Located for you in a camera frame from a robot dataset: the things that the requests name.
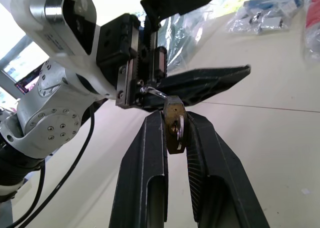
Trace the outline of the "clear bag with red item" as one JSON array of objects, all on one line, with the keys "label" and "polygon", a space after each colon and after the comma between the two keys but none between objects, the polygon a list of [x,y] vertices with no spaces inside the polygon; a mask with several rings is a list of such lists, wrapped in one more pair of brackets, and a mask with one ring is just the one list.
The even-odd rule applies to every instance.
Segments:
[{"label": "clear bag with red item", "polygon": [[320,66],[320,0],[304,0],[304,55],[309,63]]}]

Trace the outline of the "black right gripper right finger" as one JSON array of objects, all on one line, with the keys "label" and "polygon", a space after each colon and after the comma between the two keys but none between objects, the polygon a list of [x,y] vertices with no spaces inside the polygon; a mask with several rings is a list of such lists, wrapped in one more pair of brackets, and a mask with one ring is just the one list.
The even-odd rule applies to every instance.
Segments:
[{"label": "black right gripper right finger", "polygon": [[204,116],[189,111],[186,158],[197,228],[270,228],[246,171]]}]

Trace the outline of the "clear bag with grey parts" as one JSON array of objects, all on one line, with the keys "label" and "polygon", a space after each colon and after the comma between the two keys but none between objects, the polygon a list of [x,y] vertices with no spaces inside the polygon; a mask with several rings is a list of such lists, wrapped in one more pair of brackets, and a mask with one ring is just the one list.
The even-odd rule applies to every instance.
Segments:
[{"label": "clear bag with grey parts", "polygon": [[237,35],[262,35],[286,31],[306,0],[247,0],[235,12],[225,31]]}]

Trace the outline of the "brass padlock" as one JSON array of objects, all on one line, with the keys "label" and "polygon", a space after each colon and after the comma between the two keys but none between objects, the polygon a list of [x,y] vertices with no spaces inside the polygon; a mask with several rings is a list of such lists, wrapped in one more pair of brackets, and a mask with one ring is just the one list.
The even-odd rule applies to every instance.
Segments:
[{"label": "brass padlock", "polygon": [[[149,85],[145,85],[141,87],[140,92],[142,94],[152,94],[164,99],[162,118],[164,121],[166,147],[167,147],[168,153],[171,155],[182,154],[186,148],[187,134],[188,134],[188,117],[187,117],[187,112],[182,100],[176,95],[168,96],[163,92]],[[178,120],[180,115],[184,117],[184,135],[183,135],[183,141],[182,141],[182,149],[181,151],[178,151],[176,121]]]}]

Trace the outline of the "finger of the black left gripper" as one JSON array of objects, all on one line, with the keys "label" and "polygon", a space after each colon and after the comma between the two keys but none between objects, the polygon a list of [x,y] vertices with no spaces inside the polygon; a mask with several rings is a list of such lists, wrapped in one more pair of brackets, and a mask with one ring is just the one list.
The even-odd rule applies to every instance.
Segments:
[{"label": "finger of the black left gripper", "polygon": [[158,30],[161,21],[175,15],[185,15],[207,5],[212,0],[141,0],[152,30]]},{"label": "finger of the black left gripper", "polygon": [[164,78],[143,78],[149,85],[167,96],[178,96],[183,104],[194,106],[210,97],[229,90],[251,73],[250,65],[199,68]]}]

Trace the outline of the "empty clear plastic bag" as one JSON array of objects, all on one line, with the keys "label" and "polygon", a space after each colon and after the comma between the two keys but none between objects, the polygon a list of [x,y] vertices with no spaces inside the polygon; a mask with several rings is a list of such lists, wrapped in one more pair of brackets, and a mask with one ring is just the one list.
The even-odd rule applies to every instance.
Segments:
[{"label": "empty clear plastic bag", "polygon": [[192,69],[189,62],[215,31],[221,5],[213,0],[190,13],[175,14],[160,22],[157,44],[167,50],[168,76]]}]

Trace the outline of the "silver key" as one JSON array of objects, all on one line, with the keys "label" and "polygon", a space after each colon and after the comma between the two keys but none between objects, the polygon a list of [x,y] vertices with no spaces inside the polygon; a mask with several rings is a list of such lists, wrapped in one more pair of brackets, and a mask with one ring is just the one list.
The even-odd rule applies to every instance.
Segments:
[{"label": "silver key", "polygon": [[180,115],[177,121],[175,122],[175,129],[178,142],[177,150],[181,151],[184,138],[184,117],[182,115]]}]

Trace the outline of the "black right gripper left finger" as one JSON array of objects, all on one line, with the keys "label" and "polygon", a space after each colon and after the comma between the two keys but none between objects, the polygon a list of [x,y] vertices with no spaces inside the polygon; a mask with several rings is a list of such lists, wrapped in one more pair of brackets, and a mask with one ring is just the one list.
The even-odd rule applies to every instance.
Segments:
[{"label": "black right gripper left finger", "polygon": [[162,113],[148,115],[122,158],[108,228],[164,228],[168,155]]}]

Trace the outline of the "dark monitor screen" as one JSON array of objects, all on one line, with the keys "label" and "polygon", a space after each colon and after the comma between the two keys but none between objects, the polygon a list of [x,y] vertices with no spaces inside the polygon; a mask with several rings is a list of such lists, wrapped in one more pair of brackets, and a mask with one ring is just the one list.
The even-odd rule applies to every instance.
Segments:
[{"label": "dark monitor screen", "polygon": [[39,79],[40,70],[41,70],[41,66],[39,66],[36,69],[34,69],[33,71],[31,71],[24,78],[22,78],[18,82],[16,82],[14,84],[15,87],[23,94],[26,94],[29,91],[31,91]]}]

